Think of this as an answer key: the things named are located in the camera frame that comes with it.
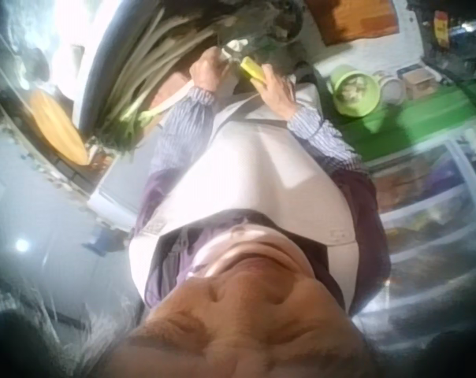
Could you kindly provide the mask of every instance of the green tray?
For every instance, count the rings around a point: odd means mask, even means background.
[[[476,83],[470,89],[476,92]],[[364,118],[339,123],[338,128],[363,160],[371,161],[458,128],[475,116],[476,107],[459,88],[441,87],[428,98],[381,107]]]

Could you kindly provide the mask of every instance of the plastic container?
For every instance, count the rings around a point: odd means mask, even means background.
[[[406,100],[406,87],[401,79],[385,71],[374,73],[374,77],[380,86],[383,104],[400,105]]]
[[[345,102],[338,98],[338,93],[342,90],[345,81],[354,76],[362,77],[366,82],[366,89],[363,97],[357,102]],[[329,78],[333,89],[333,101],[337,111],[349,117],[364,117],[371,113],[380,102],[380,86],[376,79],[364,72],[361,72],[350,65],[340,65],[336,67]]]

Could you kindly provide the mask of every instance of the green container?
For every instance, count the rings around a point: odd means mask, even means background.
[[[343,102],[337,97],[337,93],[341,90],[342,84],[345,80],[352,76],[363,77],[366,81],[366,91],[361,100],[357,102]],[[380,102],[380,85],[374,77],[367,75],[364,72],[354,69],[350,65],[339,65],[333,72],[329,79],[331,88],[333,90],[333,101],[337,111],[344,116],[349,117],[364,117],[371,113]]]

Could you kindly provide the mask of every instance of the hand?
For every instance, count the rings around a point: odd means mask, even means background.
[[[252,85],[274,113],[284,120],[290,120],[298,109],[292,83],[277,75],[271,65],[262,65],[262,70],[266,84],[251,79]]]
[[[227,61],[221,61],[221,51],[217,47],[206,50],[189,72],[195,87],[215,92],[228,71]]]

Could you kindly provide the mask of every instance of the wooden cutting board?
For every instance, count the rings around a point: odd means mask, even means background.
[[[391,0],[305,0],[326,46],[399,31]]]
[[[84,142],[61,106],[43,91],[30,98],[36,124],[54,149],[78,165],[89,164]]]

